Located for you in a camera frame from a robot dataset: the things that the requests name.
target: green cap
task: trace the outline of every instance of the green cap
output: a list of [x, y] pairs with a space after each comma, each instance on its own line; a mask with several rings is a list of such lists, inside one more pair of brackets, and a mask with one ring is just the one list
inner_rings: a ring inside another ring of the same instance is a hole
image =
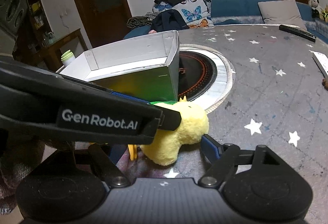
[[74, 54], [71, 52], [71, 50], [68, 50], [62, 54], [61, 61], [66, 61], [66, 60], [70, 59], [71, 57], [74, 57]]

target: black remote control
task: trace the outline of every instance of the black remote control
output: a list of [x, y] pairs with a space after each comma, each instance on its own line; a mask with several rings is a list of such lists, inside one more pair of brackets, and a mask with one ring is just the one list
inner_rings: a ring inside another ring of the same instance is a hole
[[286, 25], [280, 25], [279, 29], [283, 32], [288, 32], [288, 33], [292, 33], [297, 36], [303, 37], [311, 42], [315, 42], [315, 40], [316, 40], [316, 37], [313, 34], [306, 32], [304, 30], [298, 29], [298, 28], [293, 28], [293, 27], [289, 27]]

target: stuffed duck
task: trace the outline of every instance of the stuffed duck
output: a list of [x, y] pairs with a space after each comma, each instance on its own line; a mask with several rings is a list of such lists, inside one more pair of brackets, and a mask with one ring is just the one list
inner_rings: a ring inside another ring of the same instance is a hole
[[[180, 126], [175, 131], [157, 130], [150, 145], [140, 145], [142, 152], [154, 163], [162, 166], [173, 164], [182, 145], [199, 143], [202, 135], [209, 131], [209, 121], [203, 108], [186, 97], [179, 102], [154, 102], [157, 106], [179, 111]], [[136, 158], [136, 146], [129, 145], [130, 158]]]

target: metal screw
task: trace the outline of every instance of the metal screw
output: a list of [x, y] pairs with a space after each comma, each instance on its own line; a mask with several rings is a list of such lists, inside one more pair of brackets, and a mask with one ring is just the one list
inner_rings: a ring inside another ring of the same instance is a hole
[[217, 182], [218, 181], [213, 177], [204, 177], [201, 179], [201, 183], [204, 184], [205, 186], [213, 186]]
[[114, 186], [122, 186], [126, 185], [128, 183], [128, 180], [125, 177], [118, 176], [112, 179], [112, 184]]

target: open cardboard box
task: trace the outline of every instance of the open cardboard box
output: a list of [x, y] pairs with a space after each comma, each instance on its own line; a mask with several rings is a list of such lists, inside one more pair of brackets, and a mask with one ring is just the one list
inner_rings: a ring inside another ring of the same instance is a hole
[[150, 102], [177, 101], [177, 31], [130, 38], [85, 51], [60, 74]]

